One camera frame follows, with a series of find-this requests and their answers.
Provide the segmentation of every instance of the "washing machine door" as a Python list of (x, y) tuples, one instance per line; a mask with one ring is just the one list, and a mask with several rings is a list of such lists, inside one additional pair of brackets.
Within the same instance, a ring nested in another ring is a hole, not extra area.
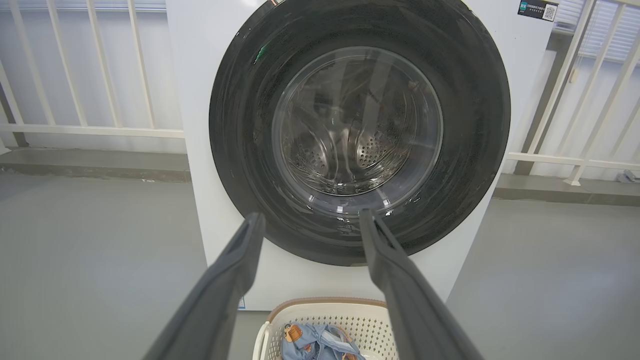
[(269, 240), (357, 265), (362, 209), (408, 254), (464, 221), (502, 162), (509, 104), (500, 54), (460, 0), (266, 2), (218, 69), (211, 149)]

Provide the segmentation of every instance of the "front-loading washing machine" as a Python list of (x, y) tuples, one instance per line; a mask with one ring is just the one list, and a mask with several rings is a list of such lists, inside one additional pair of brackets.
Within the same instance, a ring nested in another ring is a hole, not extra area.
[(208, 264), (267, 229), (243, 307), (382, 299), (358, 212), (378, 212), (446, 300), (552, 23), (500, 0), (168, 0)]

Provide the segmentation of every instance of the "sticker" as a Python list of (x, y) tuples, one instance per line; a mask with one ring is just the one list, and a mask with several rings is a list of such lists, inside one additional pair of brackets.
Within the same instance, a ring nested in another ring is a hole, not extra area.
[(546, 21), (556, 19), (558, 4), (545, 0), (523, 0), (518, 8), (518, 15), (533, 17)]

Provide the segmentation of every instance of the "clothes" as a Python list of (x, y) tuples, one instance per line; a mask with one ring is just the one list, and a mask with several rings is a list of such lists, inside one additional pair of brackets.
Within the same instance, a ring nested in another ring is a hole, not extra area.
[(365, 360), (353, 340), (334, 325), (290, 323), (280, 352), (282, 360)]

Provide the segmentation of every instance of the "white plastic basket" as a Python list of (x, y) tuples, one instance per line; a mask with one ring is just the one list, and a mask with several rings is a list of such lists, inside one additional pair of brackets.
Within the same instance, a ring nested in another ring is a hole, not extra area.
[(384, 302), (353, 298), (315, 298), (286, 302), (260, 328), (253, 360), (281, 360), (280, 346), (288, 323), (333, 324), (353, 338), (372, 360), (397, 360), (396, 342)]

